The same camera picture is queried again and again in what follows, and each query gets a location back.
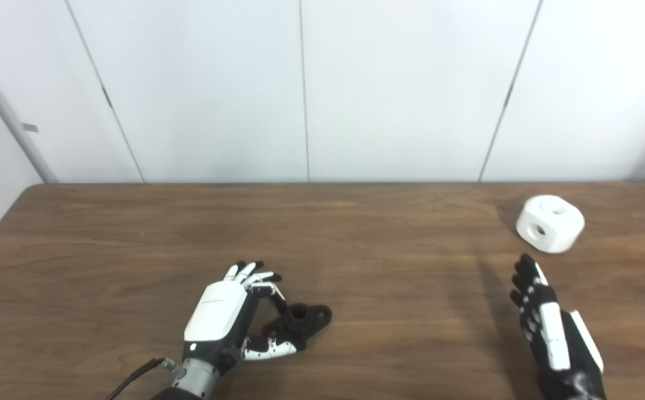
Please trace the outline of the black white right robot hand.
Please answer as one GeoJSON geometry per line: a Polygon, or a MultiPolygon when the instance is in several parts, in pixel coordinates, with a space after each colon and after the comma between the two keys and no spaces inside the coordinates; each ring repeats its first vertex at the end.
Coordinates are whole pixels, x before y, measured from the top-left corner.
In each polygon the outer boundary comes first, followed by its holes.
{"type": "Polygon", "coordinates": [[[542,268],[527,253],[511,278],[510,298],[538,367],[537,382],[545,399],[606,399],[604,362],[581,314],[558,301],[542,268]]]}

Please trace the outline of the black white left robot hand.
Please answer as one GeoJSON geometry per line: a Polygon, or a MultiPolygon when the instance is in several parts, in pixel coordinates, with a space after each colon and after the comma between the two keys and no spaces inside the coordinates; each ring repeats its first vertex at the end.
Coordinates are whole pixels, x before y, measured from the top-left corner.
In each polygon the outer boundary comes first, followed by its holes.
{"type": "Polygon", "coordinates": [[[246,360],[284,357],[306,349],[302,340],[248,335],[262,298],[270,298],[279,314],[288,308],[277,286],[282,277],[260,272],[263,266],[262,261],[239,261],[223,279],[206,287],[183,334],[183,361],[208,363],[224,375],[246,360]]]}

